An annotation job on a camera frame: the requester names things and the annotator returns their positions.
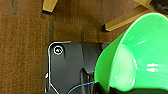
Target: metal screw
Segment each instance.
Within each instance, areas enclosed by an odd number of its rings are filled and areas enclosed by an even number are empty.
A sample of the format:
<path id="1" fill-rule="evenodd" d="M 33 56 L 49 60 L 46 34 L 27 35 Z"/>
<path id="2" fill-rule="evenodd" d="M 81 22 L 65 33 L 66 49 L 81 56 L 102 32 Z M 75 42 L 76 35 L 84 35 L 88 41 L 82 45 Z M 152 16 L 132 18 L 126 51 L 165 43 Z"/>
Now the metal screw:
<path id="1" fill-rule="evenodd" d="M 62 48 L 61 46 L 57 45 L 57 46 L 54 48 L 54 53 L 55 53 L 56 55 L 61 55 L 62 52 L 63 52 L 63 48 Z"/>

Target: black object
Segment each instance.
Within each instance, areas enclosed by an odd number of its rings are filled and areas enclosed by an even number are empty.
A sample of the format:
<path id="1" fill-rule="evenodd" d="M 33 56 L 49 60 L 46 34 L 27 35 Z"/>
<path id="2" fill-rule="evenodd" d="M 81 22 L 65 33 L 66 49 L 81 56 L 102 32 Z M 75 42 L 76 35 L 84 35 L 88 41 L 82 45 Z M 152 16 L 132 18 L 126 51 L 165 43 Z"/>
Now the black object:
<path id="1" fill-rule="evenodd" d="M 150 5 L 160 13 L 168 15 L 168 0 L 152 0 Z"/>
<path id="2" fill-rule="evenodd" d="M 51 84 L 59 94 L 67 94 L 68 91 L 76 85 L 94 81 L 96 61 L 102 50 L 108 44 L 109 43 L 52 43 L 48 49 L 49 69 L 48 77 L 46 77 L 46 93 L 57 94 Z M 93 84 L 78 87 L 70 94 L 92 94 L 92 92 Z"/>

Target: cord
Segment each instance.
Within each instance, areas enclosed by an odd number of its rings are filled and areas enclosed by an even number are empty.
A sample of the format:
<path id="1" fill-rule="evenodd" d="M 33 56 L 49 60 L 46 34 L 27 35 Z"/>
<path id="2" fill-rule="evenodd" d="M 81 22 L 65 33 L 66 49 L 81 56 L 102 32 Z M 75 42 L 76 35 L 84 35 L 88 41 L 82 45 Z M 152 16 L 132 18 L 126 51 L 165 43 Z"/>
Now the cord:
<path id="1" fill-rule="evenodd" d="M 57 91 L 57 89 L 55 89 L 55 87 L 54 87 L 52 84 L 50 84 L 50 85 L 51 85 L 51 87 L 54 89 L 54 91 L 55 91 L 57 94 L 59 94 L 58 91 Z"/>
<path id="2" fill-rule="evenodd" d="M 94 81 L 93 82 L 89 82 L 89 83 L 85 83 L 85 84 L 81 84 L 81 85 L 77 85 L 77 86 L 73 87 L 71 90 L 69 90 L 68 94 L 70 94 L 74 89 L 76 89 L 76 88 L 78 88 L 80 86 L 85 86 L 85 85 L 89 85 L 89 84 L 93 84 L 93 83 L 94 83 Z"/>

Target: chair leg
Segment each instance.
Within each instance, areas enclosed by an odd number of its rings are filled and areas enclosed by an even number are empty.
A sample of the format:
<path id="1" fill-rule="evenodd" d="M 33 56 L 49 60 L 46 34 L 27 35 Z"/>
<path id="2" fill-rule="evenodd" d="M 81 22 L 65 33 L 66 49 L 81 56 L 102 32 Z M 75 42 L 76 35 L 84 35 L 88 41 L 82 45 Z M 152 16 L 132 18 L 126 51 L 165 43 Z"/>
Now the chair leg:
<path id="1" fill-rule="evenodd" d="M 103 25 L 102 30 L 103 31 L 112 31 L 114 29 L 117 29 L 121 26 L 124 26 L 128 23 L 133 22 L 140 16 L 144 15 L 145 13 L 150 12 L 151 10 L 148 10 L 146 7 L 139 5 L 138 7 L 134 8 L 128 13 L 125 13 L 121 15 L 120 17 L 115 18 L 114 20 L 106 23 Z"/>
<path id="2" fill-rule="evenodd" d="M 44 0 L 43 2 L 43 10 L 47 12 L 53 12 L 55 5 L 58 0 Z"/>

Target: brown floor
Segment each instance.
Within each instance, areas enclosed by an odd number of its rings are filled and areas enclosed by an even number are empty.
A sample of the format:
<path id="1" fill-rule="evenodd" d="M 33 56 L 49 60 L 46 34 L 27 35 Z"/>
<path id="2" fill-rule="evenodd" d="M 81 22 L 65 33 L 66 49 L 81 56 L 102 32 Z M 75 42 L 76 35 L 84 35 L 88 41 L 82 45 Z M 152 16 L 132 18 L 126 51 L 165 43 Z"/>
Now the brown floor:
<path id="1" fill-rule="evenodd" d="M 0 94 L 43 94 L 46 44 L 112 42 L 129 25 L 108 33 L 101 32 L 101 26 L 138 6 L 132 0 L 59 0 L 47 15 L 42 4 L 43 0 L 1 0 Z"/>

